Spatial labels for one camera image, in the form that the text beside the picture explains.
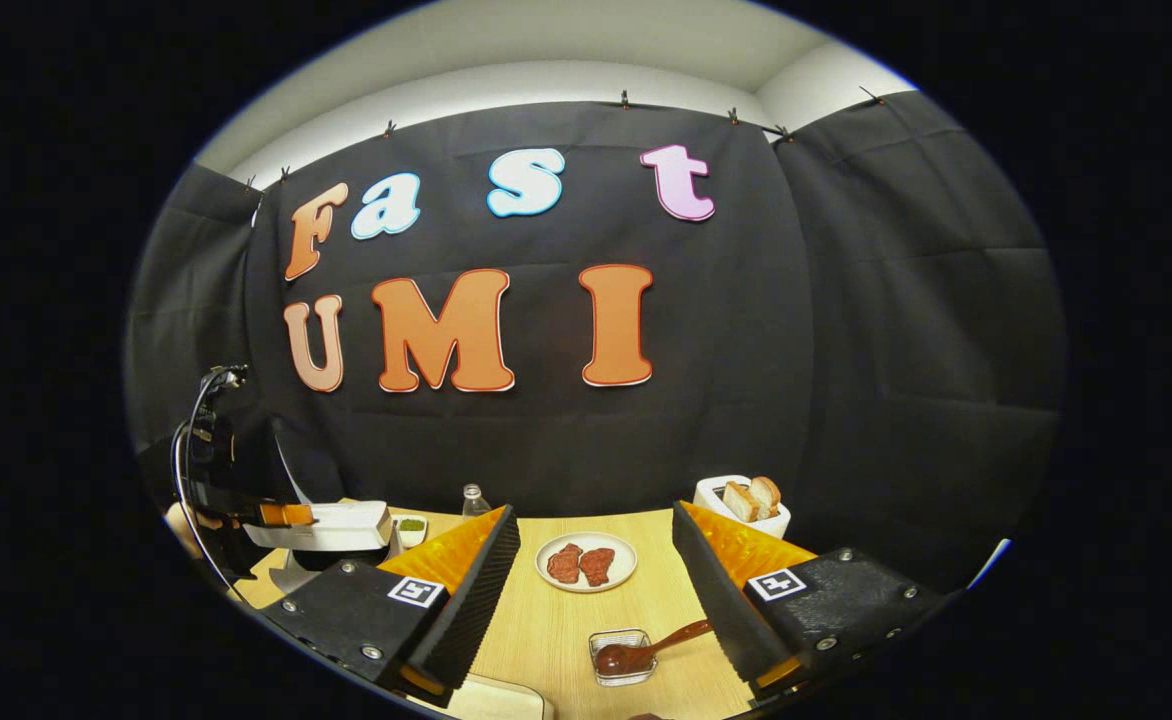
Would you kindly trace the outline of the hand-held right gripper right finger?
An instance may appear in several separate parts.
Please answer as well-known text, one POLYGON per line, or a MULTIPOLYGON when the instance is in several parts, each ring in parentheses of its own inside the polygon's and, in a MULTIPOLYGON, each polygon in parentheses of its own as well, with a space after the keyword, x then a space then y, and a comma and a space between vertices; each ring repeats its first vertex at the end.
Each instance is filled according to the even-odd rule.
POLYGON ((759 701, 861 670, 952 603, 856 548, 815 555, 684 501, 672 541, 720 650, 759 701))

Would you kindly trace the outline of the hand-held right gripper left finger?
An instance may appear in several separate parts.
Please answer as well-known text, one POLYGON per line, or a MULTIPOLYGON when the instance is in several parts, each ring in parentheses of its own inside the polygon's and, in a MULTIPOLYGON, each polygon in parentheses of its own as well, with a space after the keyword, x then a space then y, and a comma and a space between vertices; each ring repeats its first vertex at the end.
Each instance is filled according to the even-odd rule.
POLYGON ((342 559, 263 607, 301 646, 382 691, 447 707, 522 546, 504 505, 400 553, 342 559))

